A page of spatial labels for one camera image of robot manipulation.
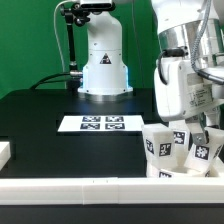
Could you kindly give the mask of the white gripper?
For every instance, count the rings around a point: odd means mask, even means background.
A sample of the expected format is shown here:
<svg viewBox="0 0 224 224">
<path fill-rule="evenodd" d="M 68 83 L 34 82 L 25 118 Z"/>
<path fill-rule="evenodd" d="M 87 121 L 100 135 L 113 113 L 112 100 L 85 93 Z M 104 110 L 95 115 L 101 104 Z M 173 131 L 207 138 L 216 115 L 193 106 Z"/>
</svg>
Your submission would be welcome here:
<svg viewBox="0 0 224 224">
<path fill-rule="evenodd" d="M 208 135 L 200 113 L 205 112 L 206 125 L 220 128 L 220 109 L 224 99 L 213 95 L 213 84 L 198 76 L 189 60 L 164 58 L 161 60 L 163 84 L 154 72 L 157 111 L 164 122 L 186 119 L 185 123 L 195 145 L 208 143 Z"/>
</svg>

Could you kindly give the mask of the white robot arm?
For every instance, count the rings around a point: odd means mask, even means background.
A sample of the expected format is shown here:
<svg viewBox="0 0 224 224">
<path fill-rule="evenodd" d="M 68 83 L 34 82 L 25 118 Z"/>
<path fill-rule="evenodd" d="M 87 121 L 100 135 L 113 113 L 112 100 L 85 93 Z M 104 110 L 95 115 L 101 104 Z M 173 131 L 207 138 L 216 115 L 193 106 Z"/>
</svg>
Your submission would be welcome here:
<svg viewBox="0 0 224 224">
<path fill-rule="evenodd" d="M 129 92 L 122 61 L 122 27 L 109 10 L 117 0 L 81 0 L 90 22 L 88 62 L 80 91 L 96 98 Z M 165 122 L 184 120 L 196 145 L 209 141 L 200 114 L 224 103 L 224 54 L 217 0 L 151 0 L 161 53 L 154 72 L 158 113 Z"/>
</svg>

